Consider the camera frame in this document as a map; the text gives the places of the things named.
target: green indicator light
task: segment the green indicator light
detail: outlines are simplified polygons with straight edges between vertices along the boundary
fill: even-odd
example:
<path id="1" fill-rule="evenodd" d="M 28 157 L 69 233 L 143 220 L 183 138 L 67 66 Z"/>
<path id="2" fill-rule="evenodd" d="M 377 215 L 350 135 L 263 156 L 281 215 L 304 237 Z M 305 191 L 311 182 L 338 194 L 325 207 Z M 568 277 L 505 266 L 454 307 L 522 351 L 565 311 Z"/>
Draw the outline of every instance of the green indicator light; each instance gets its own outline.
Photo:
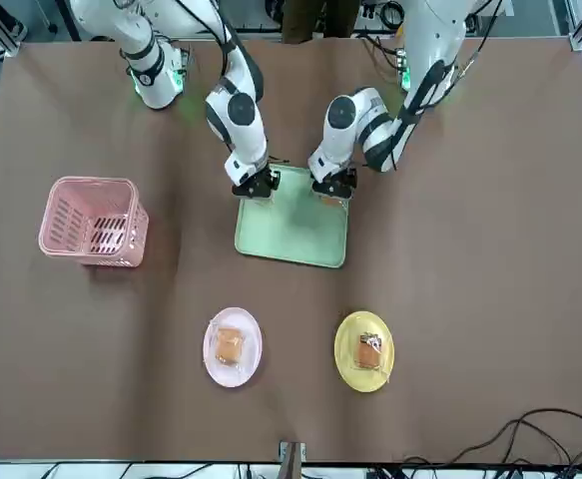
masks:
<path id="1" fill-rule="evenodd" d="M 406 92 L 410 91 L 410 68 L 406 68 L 406 71 L 401 75 L 401 88 Z"/>

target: brown table surface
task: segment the brown table surface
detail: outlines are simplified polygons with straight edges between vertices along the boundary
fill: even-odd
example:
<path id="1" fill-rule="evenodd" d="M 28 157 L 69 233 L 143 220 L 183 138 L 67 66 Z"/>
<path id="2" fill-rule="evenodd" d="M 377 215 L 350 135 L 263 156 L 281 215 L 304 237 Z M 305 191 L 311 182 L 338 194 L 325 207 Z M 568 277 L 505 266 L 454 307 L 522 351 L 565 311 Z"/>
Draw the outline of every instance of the brown table surface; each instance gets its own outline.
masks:
<path id="1" fill-rule="evenodd" d="M 270 153 L 294 164 L 319 143 L 335 95 L 373 85 L 398 106 L 359 41 L 248 48 L 266 77 Z M 133 92 L 114 44 L 27 45 L 5 62 L 0 458 L 275 461 L 293 439 L 314 461 L 444 461 L 526 409 L 582 412 L 582 55 L 567 40 L 490 40 L 398 172 L 361 169 L 339 270 L 235 251 L 227 151 L 202 103 L 220 54 L 196 43 L 194 56 L 187 96 L 163 112 Z M 65 175 L 136 182 L 151 218 L 139 269 L 39 252 L 49 189 Z M 202 364 L 207 323 L 230 305 L 265 339 L 237 390 Z M 357 309 L 382 316 L 396 345 L 373 394 L 346 386 L 332 358 Z M 536 423 L 582 448 L 575 420 Z M 531 430 L 514 455 L 556 460 Z"/>

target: pink basket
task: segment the pink basket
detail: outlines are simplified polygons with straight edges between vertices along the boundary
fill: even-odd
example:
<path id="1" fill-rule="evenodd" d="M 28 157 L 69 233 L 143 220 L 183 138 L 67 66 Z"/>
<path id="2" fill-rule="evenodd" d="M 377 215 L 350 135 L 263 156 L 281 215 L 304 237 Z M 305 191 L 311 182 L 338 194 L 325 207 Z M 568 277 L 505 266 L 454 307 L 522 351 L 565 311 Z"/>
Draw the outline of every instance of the pink basket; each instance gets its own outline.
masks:
<path id="1" fill-rule="evenodd" d="M 46 256 L 134 267 L 142 262 L 148 226 L 129 180 L 64 177 L 49 194 L 38 243 Z"/>

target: yellow plate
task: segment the yellow plate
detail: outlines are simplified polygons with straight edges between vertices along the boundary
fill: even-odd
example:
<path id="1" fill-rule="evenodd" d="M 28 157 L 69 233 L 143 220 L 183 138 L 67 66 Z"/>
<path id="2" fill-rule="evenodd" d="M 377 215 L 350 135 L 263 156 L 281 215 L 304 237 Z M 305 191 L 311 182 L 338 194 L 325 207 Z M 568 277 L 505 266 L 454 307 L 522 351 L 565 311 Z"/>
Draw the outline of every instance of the yellow plate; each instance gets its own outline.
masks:
<path id="1" fill-rule="evenodd" d="M 378 334 L 381 338 L 381 370 L 360 369 L 354 363 L 354 346 L 365 332 Z M 334 337 L 334 362 L 341 378 L 359 392 L 372 392 L 383 386 L 392 372 L 394 344 L 381 318 L 368 311 L 357 311 L 347 316 Z"/>

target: pink plate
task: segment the pink plate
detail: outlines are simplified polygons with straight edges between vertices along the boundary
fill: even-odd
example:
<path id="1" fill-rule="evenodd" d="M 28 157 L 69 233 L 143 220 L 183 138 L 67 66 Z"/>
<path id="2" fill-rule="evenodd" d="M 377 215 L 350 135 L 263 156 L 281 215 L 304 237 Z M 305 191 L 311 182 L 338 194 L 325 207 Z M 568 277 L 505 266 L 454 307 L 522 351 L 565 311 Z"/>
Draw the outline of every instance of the pink plate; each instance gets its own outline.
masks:
<path id="1" fill-rule="evenodd" d="M 244 335 L 242 358 L 237 365 L 226 366 L 215 357 L 212 348 L 215 332 L 219 327 L 235 327 Z M 258 369 L 262 359 L 262 332 L 255 318 L 240 307 L 227 307 L 209 323 L 202 346 L 204 365 L 211 377 L 224 387 L 237 387 L 247 382 Z"/>

